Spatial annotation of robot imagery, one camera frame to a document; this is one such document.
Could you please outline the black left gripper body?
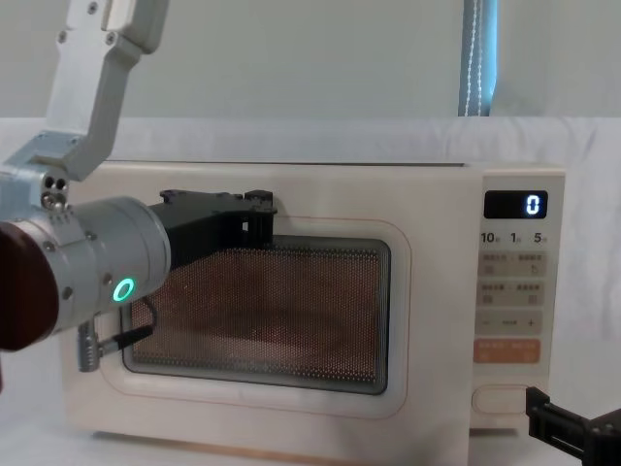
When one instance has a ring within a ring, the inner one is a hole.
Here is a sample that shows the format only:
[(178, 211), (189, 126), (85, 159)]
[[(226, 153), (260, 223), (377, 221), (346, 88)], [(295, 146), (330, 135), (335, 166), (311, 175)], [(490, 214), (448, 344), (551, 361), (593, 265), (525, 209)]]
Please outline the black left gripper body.
[(169, 240), (172, 270), (246, 245), (243, 223), (253, 203), (242, 194), (169, 189), (160, 196), (161, 201), (149, 208)]

